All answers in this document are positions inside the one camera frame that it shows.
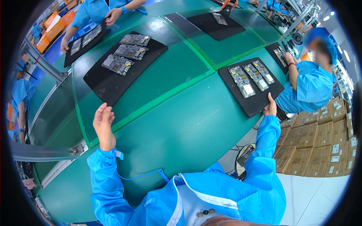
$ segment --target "wristband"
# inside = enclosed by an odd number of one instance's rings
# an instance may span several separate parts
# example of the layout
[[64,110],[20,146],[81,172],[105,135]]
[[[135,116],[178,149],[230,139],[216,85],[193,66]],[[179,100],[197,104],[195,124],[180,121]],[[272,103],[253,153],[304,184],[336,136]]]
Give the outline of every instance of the wristband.
[[122,14],[125,14],[128,12],[128,10],[124,6],[122,6],[121,9],[122,9]]

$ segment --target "circuit board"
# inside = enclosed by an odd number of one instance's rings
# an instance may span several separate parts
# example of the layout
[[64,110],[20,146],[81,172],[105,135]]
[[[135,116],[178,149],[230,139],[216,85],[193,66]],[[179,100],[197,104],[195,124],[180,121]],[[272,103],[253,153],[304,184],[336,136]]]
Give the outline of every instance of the circuit board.
[[119,42],[120,44],[132,44],[138,46],[147,46],[152,36],[146,36],[141,34],[127,34]]
[[84,48],[89,42],[91,42],[99,33],[102,32],[102,25],[99,24],[97,27],[93,28],[88,32],[83,39],[82,48]]
[[264,91],[267,88],[269,88],[268,84],[265,82],[261,74],[253,67],[252,64],[248,64],[246,66],[243,66],[245,71],[250,75],[252,80],[255,82],[255,84],[258,86],[260,91]]
[[73,56],[76,52],[80,50],[80,46],[82,45],[82,39],[78,39],[73,42],[72,49],[70,50],[70,55]]
[[223,15],[221,15],[221,13],[212,13],[212,15],[214,16],[218,24],[228,25]]
[[259,71],[261,76],[263,76],[263,78],[268,83],[268,85],[270,85],[274,82],[274,79],[272,78],[269,71],[265,68],[264,65],[262,65],[258,60],[253,61],[252,63],[256,67],[256,69]]
[[135,60],[142,60],[143,55],[146,53],[148,48],[142,46],[121,44],[118,49],[114,52],[117,56],[123,56]]
[[255,91],[251,86],[249,79],[239,66],[228,68],[228,71],[244,98],[255,95]]
[[117,74],[126,76],[128,70],[133,64],[134,62],[132,60],[110,54],[107,59],[102,63],[102,67],[114,71]]
[[273,52],[275,53],[275,55],[278,57],[278,59],[280,60],[280,62],[282,63],[282,65],[284,66],[284,67],[286,67],[287,66],[287,63],[285,62],[285,59],[284,59],[284,57],[283,57],[283,52],[282,51],[280,51],[280,49],[275,49],[275,50],[273,50]]

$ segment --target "phone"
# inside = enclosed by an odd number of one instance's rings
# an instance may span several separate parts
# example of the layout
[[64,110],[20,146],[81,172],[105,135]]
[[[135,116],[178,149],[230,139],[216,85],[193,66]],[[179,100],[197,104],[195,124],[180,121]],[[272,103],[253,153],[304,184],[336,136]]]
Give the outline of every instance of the phone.
[[244,153],[237,159],[237,162],[244,167],[246,161],[248,160],[248,157],[255,151],[255,148],[249,144],[248,148],[246,149],[246,151],[244,151]]

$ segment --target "metal bracket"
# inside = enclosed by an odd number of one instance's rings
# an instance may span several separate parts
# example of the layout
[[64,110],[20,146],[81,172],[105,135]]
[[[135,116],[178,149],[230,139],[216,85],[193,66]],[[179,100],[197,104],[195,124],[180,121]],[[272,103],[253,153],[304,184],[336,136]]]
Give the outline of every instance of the metal bracket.
[[72,151],[74,155],[81,155],[84,152],[83,146],[78,144],[75,147],[72,147]]

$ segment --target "blue hairnet cap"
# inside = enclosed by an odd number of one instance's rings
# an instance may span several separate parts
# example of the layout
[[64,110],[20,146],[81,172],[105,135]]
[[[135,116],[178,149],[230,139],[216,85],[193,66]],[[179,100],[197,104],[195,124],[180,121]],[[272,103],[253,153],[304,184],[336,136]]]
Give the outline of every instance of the blue hairnet cap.
[[303,44],[306,47],[307,50],[311,50],[311,44],[315,41],[320,40],[322,41],[327,49],[329,50],[329,53],[331,54],[331,61],[333,64],[337,64],[337,50],[332,42],[332,39],[328,37],[328,34],[326,33],[324,28],[321,27],[314,27],[309,29],[305,34],[303,38]]

